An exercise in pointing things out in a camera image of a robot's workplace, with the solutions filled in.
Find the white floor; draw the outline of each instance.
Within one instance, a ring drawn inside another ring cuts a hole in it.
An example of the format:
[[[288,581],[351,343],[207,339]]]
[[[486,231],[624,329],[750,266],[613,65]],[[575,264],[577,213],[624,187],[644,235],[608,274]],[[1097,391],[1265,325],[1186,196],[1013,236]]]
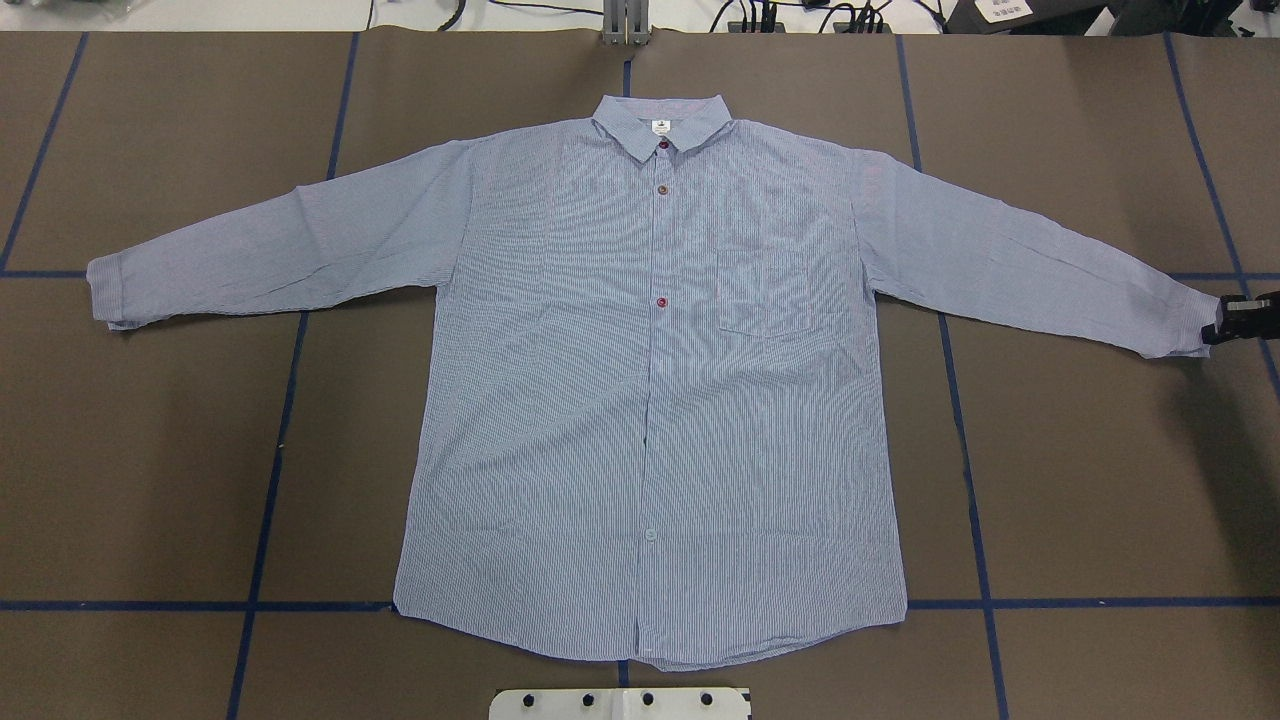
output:
[[[599,9],[599,0],[545,0],[553,5]],[[936,4],[937,0],[923,0]],[[951,13],[956,0],[943,0],[943,13]],[[707,32],[719,9],[719,0],[650,0],[649,17],[655,27],[685,32]],[[0,29],[115,29],[115,31],[353,31],[371,24],[401,26],[413,29],[435,29],[453,14],[454,0],[23,0],[22,4],[0,5]],[[782,6],[778,20],[787,32],[817,32],[827,10],[805,10]],[[897,33],[936,33],[929,14],[913,0],[892,0],[883,10],[884,19]],[[841,12],[833,19],[844,19]],[[728,20],[741,18],[735,3],[719,31]],[[1275,37],[1275,15],[1256,13],[1245,0],[1231,19],[1260,37]],[[454,26],[461,31],[539,31],[571,27],[599,28],[600,18],[579,13],[524,9],[470,0],[462,19]],[[1089,35],[1106,35],[1110,14],[1103,13]]]

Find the shirt's right sleeve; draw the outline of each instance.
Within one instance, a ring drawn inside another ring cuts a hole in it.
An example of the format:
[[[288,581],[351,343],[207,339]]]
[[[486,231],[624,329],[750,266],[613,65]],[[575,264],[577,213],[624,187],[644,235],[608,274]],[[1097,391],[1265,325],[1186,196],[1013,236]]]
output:
[[[93,316],[122,331],[188,313],[308,310],[445,283],[481,143],[430,147],[97,258],[87,270]]]
[[[1053,220],[852,151],[854,218],[878,292],[1143,357],[1207,356],[1216,297]]]

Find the striped shirt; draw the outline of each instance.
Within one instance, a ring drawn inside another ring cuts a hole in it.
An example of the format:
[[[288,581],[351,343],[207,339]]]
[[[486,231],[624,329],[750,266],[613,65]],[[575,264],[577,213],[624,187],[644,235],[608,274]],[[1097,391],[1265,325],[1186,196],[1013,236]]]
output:
[[[399,612],[664,670],[901,621],[874,293],[1204,356],[1217,301],[719,97],[430,147],[88,266],[93,314],[435,286]]]

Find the shirt collar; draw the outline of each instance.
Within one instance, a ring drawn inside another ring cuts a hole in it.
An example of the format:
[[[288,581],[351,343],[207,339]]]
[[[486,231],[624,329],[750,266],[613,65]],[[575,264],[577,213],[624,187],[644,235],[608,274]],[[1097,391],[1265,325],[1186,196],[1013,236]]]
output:
[[[645,100],[605,95],[591,119],[632,158],[644,163],[663,140],[653,132],[650,120],[675,120],[666,138],[677,150],[687,152],[710,140],[733,117],[728,114],[719,95],[704,100]]]

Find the metal bracket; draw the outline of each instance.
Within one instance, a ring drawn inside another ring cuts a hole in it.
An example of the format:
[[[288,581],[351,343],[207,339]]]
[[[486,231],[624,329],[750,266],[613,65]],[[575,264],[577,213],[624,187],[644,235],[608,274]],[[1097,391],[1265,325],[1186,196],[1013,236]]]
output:
[[[604,0],[604,44],[649,42],[649,0]]]
[[[746,688],[503,691],[489,720],[750,720]]]

